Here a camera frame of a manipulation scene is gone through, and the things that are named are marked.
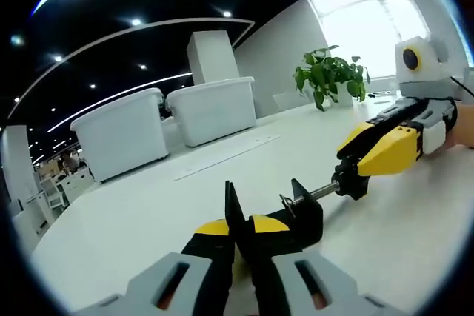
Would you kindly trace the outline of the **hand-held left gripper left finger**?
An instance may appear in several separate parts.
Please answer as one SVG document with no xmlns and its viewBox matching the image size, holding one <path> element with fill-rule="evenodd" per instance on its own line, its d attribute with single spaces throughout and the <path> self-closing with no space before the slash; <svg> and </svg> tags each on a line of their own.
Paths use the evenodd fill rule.
<svg viewBox="0 0 474 316">
<path fill-rule="evenodd" d="M 223 315 L 232 285 L 235 242 L 223 219 L 200 226 L 114 294 L 75 315 Z"/>
</svg>

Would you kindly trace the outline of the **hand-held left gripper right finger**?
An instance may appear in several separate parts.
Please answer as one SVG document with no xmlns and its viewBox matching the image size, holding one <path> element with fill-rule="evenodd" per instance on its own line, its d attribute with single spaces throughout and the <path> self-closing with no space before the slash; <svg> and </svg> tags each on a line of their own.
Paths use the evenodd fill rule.
<svg viewBox="0 0 474 316">
<path fill-rule="evenodd" d="M 356 281 L 321 254 L 302 250 L 283 222 L 252 215 L 248 223 L 244 258 L 260 315 L 403 315 L 361 294 Z"/>
</svg>

